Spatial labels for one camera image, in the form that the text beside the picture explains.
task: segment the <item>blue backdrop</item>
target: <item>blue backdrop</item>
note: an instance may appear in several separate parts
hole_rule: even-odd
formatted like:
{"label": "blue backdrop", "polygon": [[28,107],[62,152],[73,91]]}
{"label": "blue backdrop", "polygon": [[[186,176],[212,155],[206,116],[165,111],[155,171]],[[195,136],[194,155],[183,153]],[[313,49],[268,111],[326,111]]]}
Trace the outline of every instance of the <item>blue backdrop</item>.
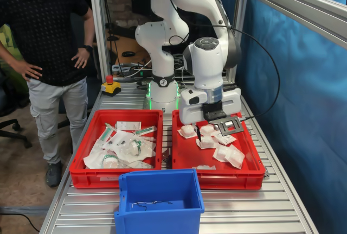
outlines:
{"label": "blue backdrop", "polygon": [[[244,31],[281,76],[278,101],[258,122],[318,231],[347,233],[347,51],[257,0],[248,0]],[[241,46],[237,81],[261,113],[277,76],[256,43],[243,36]]]}

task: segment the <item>blue plastic crate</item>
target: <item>blue plastic crate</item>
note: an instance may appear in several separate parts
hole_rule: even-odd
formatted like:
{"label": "blue plastic crate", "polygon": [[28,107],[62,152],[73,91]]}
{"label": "blue plastic crate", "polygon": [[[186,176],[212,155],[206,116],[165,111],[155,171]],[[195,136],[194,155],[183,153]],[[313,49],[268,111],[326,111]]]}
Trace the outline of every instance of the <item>blue plastic crate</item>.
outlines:
{"label": "blue plastic crate", "polygon": [[195,169],[133,172],[119,177],[117,234],[198,234],[204,213]]}

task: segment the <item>black shirt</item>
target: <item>black shirt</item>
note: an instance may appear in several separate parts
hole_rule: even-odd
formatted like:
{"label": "black shirt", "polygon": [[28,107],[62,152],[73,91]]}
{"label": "black shirt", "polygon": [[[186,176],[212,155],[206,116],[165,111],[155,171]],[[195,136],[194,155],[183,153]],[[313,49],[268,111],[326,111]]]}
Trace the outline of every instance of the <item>black shirt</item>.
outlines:
{"label": "black shirt", "polygon": [[42,67],[41,82],[66,86],[86,76],[71,60],[78,48],[70,14],[88,8],[84,0],[0,0],[0,27],[8,24],[24,60]]}

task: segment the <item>red plastic crate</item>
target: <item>red plastic crate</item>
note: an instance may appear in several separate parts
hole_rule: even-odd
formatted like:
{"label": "red plastic crate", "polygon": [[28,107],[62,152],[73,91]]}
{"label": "red plastic crate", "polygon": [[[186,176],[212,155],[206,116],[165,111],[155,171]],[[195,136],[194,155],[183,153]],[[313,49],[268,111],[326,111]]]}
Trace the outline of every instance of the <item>red plastic crate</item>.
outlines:
{"label": "red plastic crate", "polygon": [[[206,121],[197,123],[201,127]],[[201,189],[260,189],[265,168],[244,122],[244,131],[233,134],[233,144],[245,155],[241,170],[228,162],[213,158],[215,149],[200,149],[197,137],[185,139],[178,133],[183,126],[178,111],[172,113],[172,168],[183,169],[198,165],[216,166],[216,170],[197,170]]]}
{"label": "red plastic crate", "polygon": [[[105,123],[115,125],[117,121],[141,122],[142,128],[156,126],[157,131],[145,136],[156,139],[156,156],[144,162],[153,169],[86,169],[83,158],[91,152],[94,143],[105,130]],[[100,110],[93,119],[70,166],[72,183],[75,188],[118,188],[118,177],[124,173],[139,170],[160,170],[162,168],[163,112],[159,110]]]}

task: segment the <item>man's hand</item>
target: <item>man's hand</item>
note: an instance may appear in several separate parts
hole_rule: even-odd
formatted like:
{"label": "man's hand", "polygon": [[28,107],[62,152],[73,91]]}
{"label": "man's hand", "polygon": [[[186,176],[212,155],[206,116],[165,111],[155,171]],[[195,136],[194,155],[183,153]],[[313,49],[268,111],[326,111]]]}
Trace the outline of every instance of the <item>man's hand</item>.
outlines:
{"label": "man's hand", "polygon": [[26,81],[30,81],[25,75],[29,75],[35,79],[39,79],[42,76],[39,72],[34,69],[42,70],[42,68],[26,63],[25,61],[15,60],[10,65],[17,73],[21,74]]}
{"label": "man's hand", "polygon": [[78,58],[75,67],[80,68],[82,66],[82,68],[85,68],[90,55],[91,54],[85,48],[79,48],[78,53],[71,60]]}

